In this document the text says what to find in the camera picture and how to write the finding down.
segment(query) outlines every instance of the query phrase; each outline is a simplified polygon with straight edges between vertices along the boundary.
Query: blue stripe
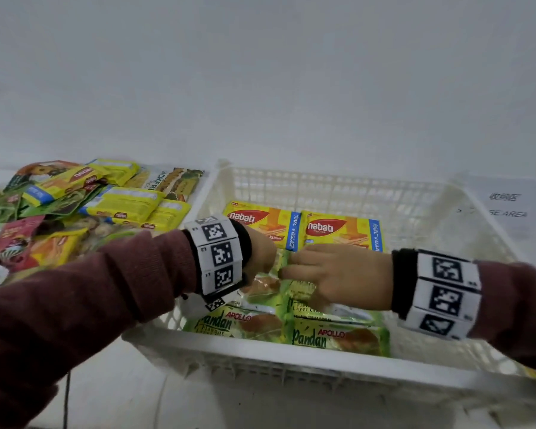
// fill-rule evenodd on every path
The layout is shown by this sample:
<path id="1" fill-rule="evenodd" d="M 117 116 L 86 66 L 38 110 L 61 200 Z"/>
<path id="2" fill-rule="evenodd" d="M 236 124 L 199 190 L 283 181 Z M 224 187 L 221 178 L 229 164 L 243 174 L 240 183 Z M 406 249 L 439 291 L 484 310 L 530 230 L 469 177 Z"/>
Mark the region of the blue stripe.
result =
<path id="1" fill-rule="evenodd" d="M 369 229 L 372 232 L 372 250 L 383 251 L 383 240 L 381 238 L 381 226 L 379 226 L 379 221 L 369 220 Z"/>
<path id="2" fill-rule="evenodd" d="M 26 190 L 26 194 L 31 195 L 43 205 L 54 201 L 54 198 L 50 193 L 45 192 L 43 189 L 38 188 L 35 185 L 29 186 Z"/>
<path id="3" fill-rule="evenodd" d="M 290 217 L 290 226 L 288 227 L 288 240 L 286 241 L 286 250 L 298 250 L 298 234 L 300 230 L 300 212 L 292 212 Z"/>

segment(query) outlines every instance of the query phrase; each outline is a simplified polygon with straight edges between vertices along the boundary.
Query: hand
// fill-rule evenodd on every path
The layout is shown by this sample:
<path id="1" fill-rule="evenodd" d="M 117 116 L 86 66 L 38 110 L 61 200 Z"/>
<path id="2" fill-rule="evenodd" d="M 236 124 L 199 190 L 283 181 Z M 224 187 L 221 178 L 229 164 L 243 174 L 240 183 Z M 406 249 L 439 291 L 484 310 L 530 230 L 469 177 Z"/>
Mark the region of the hand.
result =
<path id="1" fill-rule="evenodd" d="M 252 256 L 243 272 L 246 273 L 249 282 L 251 282 L 259 272 L 270 272 L 276 260 L 276 246 L 270 238 L 259 231 L 248 226 L 244 226 L 244 228 L 248 231 L 252 242 Z"/>
<path id="2" fill-rule="evenodd" d="M 393 295 L 391 255 L 356 245 L 307 245 L 290 256 L 280 278 L 316 285 L 308 305 L 324 312 L 330 303 L 389 310 Z"/>

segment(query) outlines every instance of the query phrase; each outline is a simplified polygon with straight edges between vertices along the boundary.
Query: person's right hand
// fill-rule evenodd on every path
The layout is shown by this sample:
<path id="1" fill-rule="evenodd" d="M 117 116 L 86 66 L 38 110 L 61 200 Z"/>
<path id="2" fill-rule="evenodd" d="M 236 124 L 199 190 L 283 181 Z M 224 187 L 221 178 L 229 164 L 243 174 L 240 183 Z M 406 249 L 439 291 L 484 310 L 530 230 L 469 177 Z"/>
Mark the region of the person's right hand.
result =
<path id="1" fill-rule="evenodd" d="M 330 303 L 389 310 L 393 295 L 391 255 L 356 245 L 315 244 L 290 255 L 281 279 L 316 285 L 308 305 L 324 312 Z"/>

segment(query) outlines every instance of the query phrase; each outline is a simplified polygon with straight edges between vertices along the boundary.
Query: wristband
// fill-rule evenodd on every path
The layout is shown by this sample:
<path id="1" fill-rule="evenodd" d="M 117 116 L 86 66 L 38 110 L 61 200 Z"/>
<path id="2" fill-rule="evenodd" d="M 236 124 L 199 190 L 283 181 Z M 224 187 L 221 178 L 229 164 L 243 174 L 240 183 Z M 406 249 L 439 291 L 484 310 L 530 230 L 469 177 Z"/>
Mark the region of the wristband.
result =
<path id="1" fill-rule="evenodd" d="M 242 287 L 242 251 L 231 221 L 210 216 L 185 224 L 196 249 L 200 266 L 200 288 L 206 304 Z"/>
<path id="2" fill-rule="evenodd" d="M 394 281 L 405 275 L 415 279 L 412 287 L 408 281 L 406 285 L 401 280 L 398 286 L 394 283 L 393 299 L 394 302 L 397 299 L 397 303 L 393 306 L 409 308 L 407 313 L 400 313 L 400 325 L 442 339 L 464 339 L 479 312 L 481 282 L 478 267 L 467 259 L 446 254 L 424 250 L 414 253 L 416 264 L 413 266 L 408 265 L 410 253 L 404 262 L 398 258 L 393 263 Z"/>

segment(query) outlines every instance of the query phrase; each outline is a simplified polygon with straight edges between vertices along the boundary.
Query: white wristband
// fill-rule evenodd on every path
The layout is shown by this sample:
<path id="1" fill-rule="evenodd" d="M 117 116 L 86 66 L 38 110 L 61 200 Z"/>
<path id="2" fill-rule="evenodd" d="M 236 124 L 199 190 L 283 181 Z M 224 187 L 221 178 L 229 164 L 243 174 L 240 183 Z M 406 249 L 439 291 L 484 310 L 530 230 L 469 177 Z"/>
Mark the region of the white wristband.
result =
<path id="1" fill-rule="evenodd" d="M 238 233 L 222 215 L 185 224 L 197 248 L 202 297 L 212 303 L 238 288 L 242 281 L 242 251 Z"/>
<path id="2" fill-rule="evenodd" d="M 464 339 L 481 300 L 479 268 L 466 259 L 419 250 L 413 304 L 400 324 L 441 339 Z"/>

